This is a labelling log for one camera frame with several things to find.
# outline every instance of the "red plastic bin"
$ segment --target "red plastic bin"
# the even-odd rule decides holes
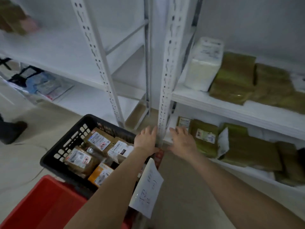
[[[62,229],[86,202],[70,185],[45,175],[6,217],[0,229]],[[121,228],[131,227],[126,223]]]

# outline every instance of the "shoe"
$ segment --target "shoe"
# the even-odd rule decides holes
[[[27,123],[24,121],[18,121],[16,123],[13,123],[10,125],[10,127],[7,129],[7,134],[4,138],[1,138],[0,140],[6,144],[9,145],[13,143],[17,138],[26,130]]]

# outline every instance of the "hand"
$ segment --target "hand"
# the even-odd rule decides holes
[[[141,148],[147,154],[147,157],[153,155],[155,152],[156,136],[157,126],[154,127],[152,132],[150,132],[150,126],[148,126],[135,137],[134,148]]]
[[[173,154],[184,160],[188,160],[192,154],[196,153],[197,146],[195,140],[185,127],[176,127],[176,130],[170,128],[170,133],[173,137],[173,145],[169,147],[169,150]]]

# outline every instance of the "concrete floor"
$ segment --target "concrete floor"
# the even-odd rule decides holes
[[[43,175],[51,174],[39,166],[40,158],[81,118],[48,102],[33,107],[18,96],[16,99],[17,104],[12,105],[0,96],[0,112],[7,121],[24,120],[29,127],[16,141],[21,145],[0,145],[0,170],[5,165],[9,169],[5,173],[2,171],[0,177],[0,222]],[[140,129],[156,125],[157,117],[158,112],[153,110]],[[171,153],[165,153],[159,171],[164,183],[148,221],[151,227],[234,228],[208,186],[190,165]],[[229,171],[305,219],[304,195],[295,195],[242,173]]]

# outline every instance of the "white wrapped package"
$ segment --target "white wrapped package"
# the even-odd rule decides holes
[[[223,53],[222,41],[200,38],[193,48],[184,85],[196,91],[207,92],[221,66]]]

